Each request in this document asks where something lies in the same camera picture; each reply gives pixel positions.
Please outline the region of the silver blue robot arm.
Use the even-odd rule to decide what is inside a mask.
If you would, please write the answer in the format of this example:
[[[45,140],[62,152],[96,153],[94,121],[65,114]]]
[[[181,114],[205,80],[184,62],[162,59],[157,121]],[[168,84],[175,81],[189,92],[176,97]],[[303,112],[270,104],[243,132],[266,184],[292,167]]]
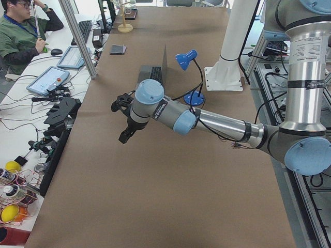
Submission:
[[[127,117],[119,141],[126,143],[154,119],[182,135],[198,128],[224,140],[248,143],[302,175],[329,168],[330,142],[320,116],[330,1],[267,1],[264,34],[269,40],[291,43],[286,115],[279,126],[252,124],[183,105],[166,96],[159,82],[146,79],[112,103],[113,112],[122,111]]]

